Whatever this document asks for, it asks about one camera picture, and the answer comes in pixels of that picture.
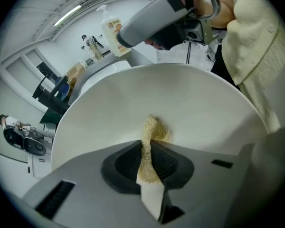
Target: cream cardigan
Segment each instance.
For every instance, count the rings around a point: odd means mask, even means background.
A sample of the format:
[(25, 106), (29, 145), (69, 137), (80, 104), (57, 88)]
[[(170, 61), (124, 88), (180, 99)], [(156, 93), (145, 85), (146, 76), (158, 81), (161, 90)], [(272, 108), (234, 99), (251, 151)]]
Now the cream cardigan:
[(234, 14), (222, 43), (226, 68), (274, 132), (280, 125), (264, 89), (285, 65), (285, 26), (267, 0), (234, 0)]

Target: window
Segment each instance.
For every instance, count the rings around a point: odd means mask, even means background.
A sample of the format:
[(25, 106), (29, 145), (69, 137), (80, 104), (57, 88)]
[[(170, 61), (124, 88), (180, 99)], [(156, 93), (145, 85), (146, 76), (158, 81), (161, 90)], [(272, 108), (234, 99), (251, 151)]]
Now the window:
[(51, 69), (49, 69), (49, 67), (42, 61), (42, 59), (35, 51), (27, 53), (26, 56), (34, 64), (34, 66), (38, 68), (39, 71), (49, 79), (49, 81), (55, 84), (55, 81), (58, 78), (57, 75), (54, 74)]
[(26, 67), (25, 63), (21, 59), (13, 62), (6, 70), (18, 81), (19, 84), (32, 94), (41, 81), (40, 78)]

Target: fluorescent light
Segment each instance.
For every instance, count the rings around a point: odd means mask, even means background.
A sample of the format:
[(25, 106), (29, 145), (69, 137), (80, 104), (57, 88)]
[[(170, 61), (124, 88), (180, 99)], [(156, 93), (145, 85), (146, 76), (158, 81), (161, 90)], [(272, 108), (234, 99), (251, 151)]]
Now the fluorescent light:
[(81, 8), (80, 5), (78, 5), (76, 8), (72, 9), (71, 11), (69, 11), (65, 16), (63, 16), (60, 20), (58, 20), (57, 23), (54, 26), (57, 26), (58, 24), (60, 24), (61, 21), (63, 21), (66, 17), (70, 16), (72, 13), (74, 13), (79, 8)]

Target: black vent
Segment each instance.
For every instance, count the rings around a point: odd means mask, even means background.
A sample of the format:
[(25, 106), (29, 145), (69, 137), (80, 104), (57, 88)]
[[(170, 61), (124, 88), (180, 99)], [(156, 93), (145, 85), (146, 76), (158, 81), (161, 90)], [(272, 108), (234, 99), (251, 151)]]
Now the black vent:
[(116, 159), (115, 168), (121, 175), (136, 182), (141, 159), (142, 147), (139, 143), (138, 147), (130, 149)]
[(211, 163), (228, 169), (230, 169), (233, 166), (233, 163), (221, 160), (213, 160)]
[(176, 172), (178, 167), (177, 159), (160, 150), (152, 148), (152, 166), (158, 177), (163, 181)]
[(38, 205), (36, 211), (48, 219), (52, 219), (74, 186), (73, 183), (61, 181)]

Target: office chair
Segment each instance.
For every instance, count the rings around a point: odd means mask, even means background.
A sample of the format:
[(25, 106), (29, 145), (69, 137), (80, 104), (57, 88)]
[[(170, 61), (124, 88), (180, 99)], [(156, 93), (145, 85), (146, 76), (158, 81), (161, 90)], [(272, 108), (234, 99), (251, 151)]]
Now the office chair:
[(3, 130), (5, 140), (13, 147), (33, 155), (42, 156), (46, 153), (45, 145), (33, 138), (25, 137), (24, 133), (15, 126), (7, 126)]

